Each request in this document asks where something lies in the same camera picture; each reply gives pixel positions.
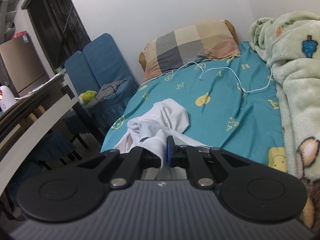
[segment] blue chair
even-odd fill
[[[110,34],[104,33],[87,44],[83,52],[77,51],[66,62],[65,68],[78,95],[87,90],[99,91],[105,85],[124,80],[115,94],[107,97],[89,110],[93,121],[102,129],[109,129],[123,112],[138,89],[126,62]],[[88,130],[75,114],[63,119],[72,134],[87,133]]]
[[[75,149],[76,147],[65,139],[59,130],[54,130],[51,133],[46,134],[37,143],[25,160],[36,164],[55,159],[58,160],[63,156],[74,153]]]

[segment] blue seat cushion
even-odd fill
[[[131,77],[127,63],[110,34],[104,33],[91,41],[83,53],[100,87]]]
[[[73,54],[64,66],[78,95],[87,90],[100,90],[100,86],[81,51]]]

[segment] white cable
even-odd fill
[[[201,68],[201,70],[202,70],[202,74],[204,73],[203,68],[202,68],[198,63],[196,63],[196,62],[194,62],[194,61],[190,61],[190,62],[188,62],[187,64],[185,64],[185,65],[181,66],[180,68],[178,68],[178,69],[177,69],[177,71],[178,71],[178,70],[180,70],[181,68],[185,67],[186,65],[190,64],[190,63],[197,64],[197,66],[198,66],[199,68]]]
[[[266,89],[266,88],[269,86],[270,81],[271,81],[271,78],[272,78],[272,68],[270,68],[269,81],[268,81],[268,84],[267,84],[265,87],[263,87],[263,88],[258,88],[258,89],[254,89],[254,90],[250,90],[250,91],[245,91],[244,88],[242,87],[242,84],[241,84],[240,79],[238,78],[237,74],[233,71],[233,69],[231,69],[231,68],[229,68],[229,67],[214,67],[214,68],[209,68],[208,70],[202,72],[201,75],[200,75],[200,77],[199,77],[199,80],[201,80],[202,75],[203,75],[204,73],[208,72],[209,70],[212,70],[212,69],[221,69],[221,68],[230,69],[230,70],[234,73],[234,75],[236,76],[237,80],[239,81],[239,85],[240,85],[240,87],[241,87],[241,90],[242,90],[244,93],[247,93],[247,94],[248,94],[248,93],[251,93],[251,92],[256,92],[256,91],[259,91],[259,90]]]

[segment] floor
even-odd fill
[[[83,158],[89,158],[95,154],[98,154],[100,152],[101,145],[98,143],[98,141],[91,135],[91,134],[82,134],[81,135],[82,139],[86,142],[88,145],[88,149],[84,149],[84,147],[81,145],[81,143],[76,139],[73,144],[76,146],[76,152]],[[64,161],[66,163],[71,163],[69,158],[63,157]],[[60,161],[51,161],[47,162],[50,167],[53,169],[63,167],[62,162]],[[6,206],[7,210],[10,210],[9,204],[4,200],[3,196],[1,196],[1,200],[3,201],[4,205]],[[20,208],[15,208],[13,211],[13,215],[17,218],[19,221],[15,220],[8,220],[6,215],[4,213],[0,213],[0,226],[6,231],[6,232],[11,232],[15,228],[17,228],[19,225],[24,223],[25,218],[21,213]]]

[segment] teal bed sheet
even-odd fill
[[[240,57],[199,63],[203,70],[230,67],[246,91],[267,85],[270,69],[251,49],[239,45]],[[205,73],[196,64],[162,75],[141,86],[124,115],[107,133],[101,152],[113,148],[127,131],[127,121],[143,115],[153,104],[174,99],[187,111],[190,126],[185,135],[212,147],[220,147],[264,165],[286,171],[276,82],[245,94],[233,72],[214,69]]]

